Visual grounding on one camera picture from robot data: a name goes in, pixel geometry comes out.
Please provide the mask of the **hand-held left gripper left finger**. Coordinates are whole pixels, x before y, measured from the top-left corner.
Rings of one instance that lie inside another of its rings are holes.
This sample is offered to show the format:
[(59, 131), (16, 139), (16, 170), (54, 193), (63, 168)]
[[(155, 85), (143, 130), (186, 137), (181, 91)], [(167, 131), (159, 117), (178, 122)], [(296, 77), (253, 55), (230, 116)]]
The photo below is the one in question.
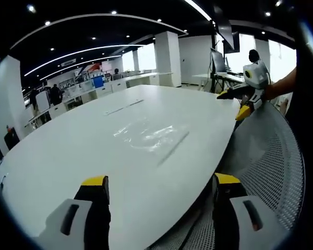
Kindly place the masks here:
[(108, 176), (88, 178), (47, 217), (34, 241), (41, 249), (109, 249), (109, 206)]

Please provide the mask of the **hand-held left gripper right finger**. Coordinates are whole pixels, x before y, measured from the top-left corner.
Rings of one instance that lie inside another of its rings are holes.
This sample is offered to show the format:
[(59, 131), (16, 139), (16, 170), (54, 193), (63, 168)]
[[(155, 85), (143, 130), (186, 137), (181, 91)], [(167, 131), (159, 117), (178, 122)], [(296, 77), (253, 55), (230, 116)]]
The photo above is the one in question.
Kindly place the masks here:
[(286, 238), (272, 209), (232, 175), (212, 176), (216, 249), (278, 249)]

